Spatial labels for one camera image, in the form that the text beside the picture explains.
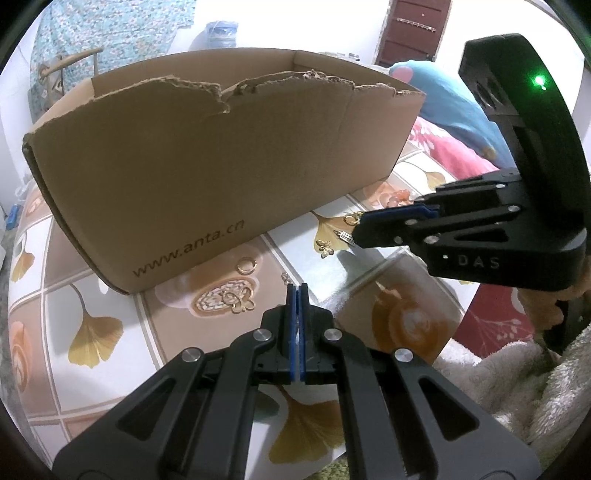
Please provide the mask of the person's right hand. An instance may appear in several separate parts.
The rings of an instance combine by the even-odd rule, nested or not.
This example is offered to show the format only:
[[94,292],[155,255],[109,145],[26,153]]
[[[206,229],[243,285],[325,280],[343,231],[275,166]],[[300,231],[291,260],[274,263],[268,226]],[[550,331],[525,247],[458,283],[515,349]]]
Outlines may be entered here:
[[535,330],[546,331],[564,321],[558,302],[569,302],[583,295],[583,288],[571,286],[558,292],[519,289],[518,299]]

